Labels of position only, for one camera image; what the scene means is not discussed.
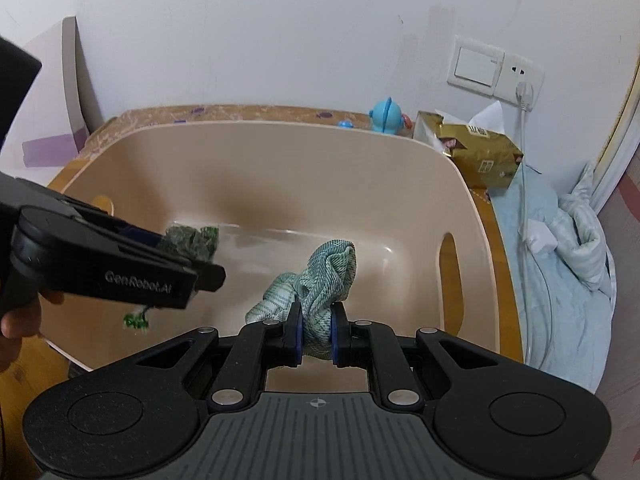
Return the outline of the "person left hand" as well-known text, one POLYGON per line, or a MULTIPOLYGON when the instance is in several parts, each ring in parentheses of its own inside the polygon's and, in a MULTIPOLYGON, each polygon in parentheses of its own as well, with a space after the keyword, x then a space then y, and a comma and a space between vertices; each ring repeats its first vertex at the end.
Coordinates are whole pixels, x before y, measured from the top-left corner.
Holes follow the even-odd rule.
POLYGON ((38 336, 41 326, 40 299, 19 307, 1 318, 0 370, 5 372, 20 356, 25 338, 38 336))

